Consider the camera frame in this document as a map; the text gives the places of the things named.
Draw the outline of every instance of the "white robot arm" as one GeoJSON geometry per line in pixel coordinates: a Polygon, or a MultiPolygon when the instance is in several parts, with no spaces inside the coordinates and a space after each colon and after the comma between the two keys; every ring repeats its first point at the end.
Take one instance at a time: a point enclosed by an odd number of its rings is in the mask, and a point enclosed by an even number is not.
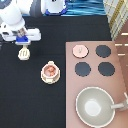
{"type": "Polygon", "coordinates": [[[3,21],[0,27],[2,38],[5,41],[16,41],[17,45],[23,46],[30,45],[31,41],[39,41],[41,39],[40,30],[37,28],[26,29],[22,14],[40,17],[46,11],[48,13],[60,13],[66,7],[64,1],[0,0],[0,17],[3,21]]]}

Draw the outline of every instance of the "pink mat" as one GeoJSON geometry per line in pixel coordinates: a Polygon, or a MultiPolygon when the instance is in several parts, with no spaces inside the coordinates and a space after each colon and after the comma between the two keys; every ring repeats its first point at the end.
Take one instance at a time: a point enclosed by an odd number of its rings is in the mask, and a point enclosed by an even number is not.
{"type": "MultiPolygon", "coordinates": [[[[115,103],[125,99],[124,92],[126,87],[117,56],[115,43],[112,41],[80,41],[66,42],[66,128],[90,128],[78,117],[75,110],[75,100],[78,93],[89,86],[96,86],[106,90],[113,98],[115,103]],[[76,45],[85,45],[89,54],[85,58],[76,58],[73,55],[73,48],[76,45]],[[107,58],[99,57],[95,50],[99,45],[107,45],[111,48],[111,55],[107,58]],[[75,73],[75,65],[78,62],[86,62],[91,67],[88,76],[81,77],[75,73]],[[102,76],[98,71],[101,62],[110,62],[115,67],[112,76],[102,76]]],[[[106,128],[128,128],[128,111],[116,111],[113,121],[106,128]]]]}

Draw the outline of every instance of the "orange object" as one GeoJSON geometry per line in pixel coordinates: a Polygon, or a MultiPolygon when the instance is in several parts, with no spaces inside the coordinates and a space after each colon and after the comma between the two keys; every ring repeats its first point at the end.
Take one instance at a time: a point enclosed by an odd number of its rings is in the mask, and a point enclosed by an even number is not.
{"type": "Polygon", "coordinates": [[[51,72],[51,73],[50,73],[50,76],[53,76],[53,75],[55,75],[55,73],[54,73],[54,72],[51,72]]]}
{"type": "Polygon", "coordinates": [[[49,66],[48,70],[49,70],[50,72],[53,72],[53,71],[55,70],[55,68],[54,68],[53,66],[49,66]]]}

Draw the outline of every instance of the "black table surface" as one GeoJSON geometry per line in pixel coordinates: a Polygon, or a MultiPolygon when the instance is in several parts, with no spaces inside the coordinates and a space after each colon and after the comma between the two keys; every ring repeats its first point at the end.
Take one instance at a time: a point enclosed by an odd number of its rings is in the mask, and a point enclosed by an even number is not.
{"type": "Polygon", "coordinates": [[[29,46],[31,57],[20,61],[22,48],[5,44],[0,51],[0,128],[66,128],[66,56],[69,41],[111,41],[107,16],[24,17],[40,29],[42,39],[29,46]],[[54,61],[61,71],[53,85],[41,69],[54,61]]]}

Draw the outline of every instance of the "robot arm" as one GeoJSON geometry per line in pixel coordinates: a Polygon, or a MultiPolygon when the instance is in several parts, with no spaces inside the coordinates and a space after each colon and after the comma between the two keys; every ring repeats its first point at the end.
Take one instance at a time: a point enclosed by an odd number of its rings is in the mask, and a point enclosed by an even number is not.
{"type": "Polygon", "coordinates": [[[39,17],[45,13],[44,0],[0,0],[0,17],[12,31],[23,28],[22,14],[39,17]]]}
{"type": "Polygon", "coordinates": [[[17,6],[22,14],[40,17],[46,11],[45,0],[17,0],[17,6]]]}

